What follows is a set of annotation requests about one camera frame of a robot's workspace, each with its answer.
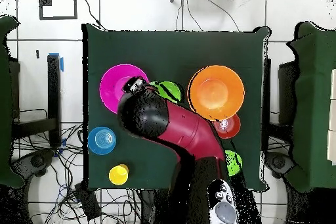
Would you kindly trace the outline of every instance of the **blue object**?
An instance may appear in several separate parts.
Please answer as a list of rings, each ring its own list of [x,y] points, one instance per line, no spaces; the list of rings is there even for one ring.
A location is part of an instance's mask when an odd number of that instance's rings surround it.
[[[64,71],[64,61],[63,61],[63,57],[60,59],[60,70]]]
[[[116,146],[116,135],[108,127],[96,127],[87,138],[90,150],[95,154],[109,154]]]

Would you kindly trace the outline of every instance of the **wire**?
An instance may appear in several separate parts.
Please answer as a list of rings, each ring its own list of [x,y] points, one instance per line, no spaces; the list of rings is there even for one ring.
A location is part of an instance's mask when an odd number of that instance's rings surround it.
[[[41,109],[41,108],[38,108],[38,109],[29,109],[29,110],[21,110],[21,112],[30,112],[30,111],[44,111],[45,112],[45,117],[48,118],[48,114],[47,114],[47,111],[45,109]]]
[[[288,146],[290,146],[289,144],[287,144],[287,145],[284,145],[284,146],[276,146],[276,147],[274,147],[274,148],[268,148],[267,150],[274,150],[274,149],[276,149],[276,148],[286,148],[286,147],[288,147]]]
[[[93,16],[93,14],[91,13],[91,8],[90,8],[90,4],[89,4],[89,2],[88,2],[87,0],[84,0],[84,1],[86,2],[87,6],[88,6],[88,8],[89,8],[89,13],[90,13],[90,15],[93,17],[93,19],[96,21],[96,23],[97,23],[99,26],[102,26],[102,28],[103,28],[104,30],[107,31],[107,29],[100,23],[100,21],[99,21],[98,19],[96,19],[96,18]]]
[[[234,24],[236,25],[237,27],[237,30],[240,32],[236,22],[234,21],[234,19],[232,18],[232,16],[230,15],[230,13],[228,13],[226,10],[224,10],[223,8],[221,8],[220,6],[218,6],[217,4],[215,4],[214,2],[212,2],[212,0],[208,0],[210,3],[214,4],[216,7],[220,8],[222,11],[224,11],[231,19],[232,21],[234,22]]]
[[[180,0],[180,7],[178,8],[178,11],[177,11],[177,17],[176,17],[176,28],[175,28],[175,31],[177,30],[177,20],[179,19],[179,13],[180,13],[180,9],[182,7],[182,0]]]
[[[201,26],[197,23],[197,21],[195,20],[195,18],[192,16],[191,12],[190,12],[190,9],[189,9],[189,3],[188,3],[188,0],[186,0],[186,6],[188,7],[188,12],[190,14],[190,16],[192,17],[192,19],[195,21],[195,23],[197,24],[198,28],[202,30]]]

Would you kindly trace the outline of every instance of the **cup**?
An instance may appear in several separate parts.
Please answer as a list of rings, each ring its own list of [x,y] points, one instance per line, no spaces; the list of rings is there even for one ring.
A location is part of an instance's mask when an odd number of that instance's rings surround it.
[[[114,166],[110,170],[108,178],[114,185],[123,185],[129,178],[129,168],[125,164]]]

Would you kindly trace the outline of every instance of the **green table surface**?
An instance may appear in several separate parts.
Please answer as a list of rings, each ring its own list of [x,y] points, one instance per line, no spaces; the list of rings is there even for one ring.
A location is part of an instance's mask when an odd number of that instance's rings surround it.
[[[200,69],[220,64],[233,69],[245,87],[245,99],[238,112],[240,132],[233,138],[243,160],[247,188],[264,190],[259,179],[261,152],[261,99],[264,41],[267,27],[254,32],[107,32],[86,24],[88,46],[89,129],[106,126],[117,137],[114,150],[105,156],[89,151],[89,187],[91,188],[168,188],[177,164],[175,153],[164,146],[128,135],[117,122],[117,115],[102,103],[99,85],[103,74],[118,64],[134,64],[150,81],[173,81],[186,88]],[[233,150],[229,140],[222,139],[225,150]],[[129,179],[113,185],[108,173],[114,166],[126,164]]]
[[[336,189],[336,166],[327,160],[331,71],[336,69],[336,32],[311,22],[297,25],[290,43],[300,68],[295,82],[297,111],[293,122],[293,159],[286,179],[299,192]]]

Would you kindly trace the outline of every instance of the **floor tile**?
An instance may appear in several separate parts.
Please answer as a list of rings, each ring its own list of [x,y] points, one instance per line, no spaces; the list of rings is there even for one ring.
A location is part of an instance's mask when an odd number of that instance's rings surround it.
[[[58,16],[68,14],[72,8],[72,1],[52,0],[53,5],[47,7],[50,10],[46,10],[46,12]],[[90,4],[91,13],[96,19],[99,19],[99,0],[87,1]],[[66,10],[57,7],[60,2],[67,6]],[[78,19],[40,20],[39,0],[18,0],[18,21],[20,22],[18,37],[19,39],[82,39],[81,24],[95,23],[84,0],[77,0],[77,17]]]
[[[55,206],[55,203],[29,203],[28,210],[33,224],[44,224],[48,214]]]
[[[336,131],[328,131],[327,159],[336,162]]]
[[[336,99],[336,69],[331,71],[331,93],[330,99]]]
[[[45,221],[48,217],[48,214],[41,214],[41,213],[50,213],[53,209],[57,208],[57,203],[29,203],[28,208],[30,212],[30,216],[32,217],[31,220],[33,224],[45,224]],[[84,211],[81,207],[81,204],[72,204],[73,209],[75,210],[78,217],[84,214]],[[46,224],[79,224],[77,219],[75,218],[75,214],[73,210],[67,206],[62,207],[64,211],[64,218],[58,216],[55,212],[51,219]],[[79,218],[81,224],[100,224],[100,217],[92,219],[87,222],[87,217]]]
[[[255,202],[261,203],[261,197],[260,197],[261,193],[260,192],[253,192],[253,196],[255,197]]]
[[[262,205],[262,224],[285,224],[287,205]]]
[[[294,39],[295,26],[304,21],[329,30],[336,28],[335,0],[267,0],[270,40]]]
[[[16,0],[0,0],[0,16],[2,15],[16,17]],[[16,30],[12,30],[7,39],[16,39]]]
[[[69,127],[68,124],[66,124],[65,127],[62,124],[62,129],[66,129],[68,127]],[[66,132],[65,134],[63,134],[62,137],[66,138],[68,136],[68,133],[69,132]],[[74,133],[68,139],[67,145],[70,148],[73,148],[73,146],[81,146],[77,133]],[[58,182],[61,185],[65,185],[66,181],[68,183],[68,171],[64,173],[65,169],[62,163],[60,162],[60,159],[62,160],[63,164],[67,166],[67,168],[70,168],[72,172],[72,176],[73,176],[72,188],[74,189],[74,185],[82,182],[83,180],[83,166],[82,166],[83,165],[83,155],[74,154],[73,152],[70,152],[69,150],[64,150],[60,158],[57,158],[57,157],[53,158],[52,166],[57,171]],[[47,173],[44,176],[34,177],[32,179],[31,185],[30,185],[30,191],[28,195],[28,200],[36,201],[36,202],[55,202],[58,197],[59,192],[60,192],[60,187],[56,181],[56,173],[54,172],[53,168],[49,166],[47,168]],[[100,201],[100,192],[96,192],[96,197],[97,197],[97,200]]]
[[[139,204],[136,211],[140,217],[141,206]],[[115,224],[117,222],[120,224],[140,224],[140,219],[135,215],[134,210],[128,204],[102,204],[102,212],[104,213],[102,216],[102,224]]]
[[[212,0],[228,11],[240,31],[264,26],[264,0]],[[188,0],[189,11],[205,31],[237,31],[231,18],[207,0]],[[184,0],[184,30],[200,31]],[[182,29],[180,0],[101,0],[102,24],[109,30]]]
[[[336,100],[330,100],[329,129],[336,131]]]
[[[295,56],[285,43],[268,43],[267,55],[271,59],[270,111],[279,112],[279,65],[295,60]],[[278,116],[278,114],[270,114],[270,121],[277,123]]]
[[[262,203],[286,204],[287,191],[282,179],[276,179],[268,168],[264,168],[264,180],[270,187],[262,193]]]
[[[59,53],[64,60],[64,71],[60,71],[61,122],[83,121],[82,46],[80,41],[19,41],[21,110],[47,110],[47,55]]]
[[[120,202],[124,203],[126,200],[133,201],[133,194],[130,190],[126,189],[102,189],[102,202]],[[135,201],[140,202],[138,195],[135,192]]]

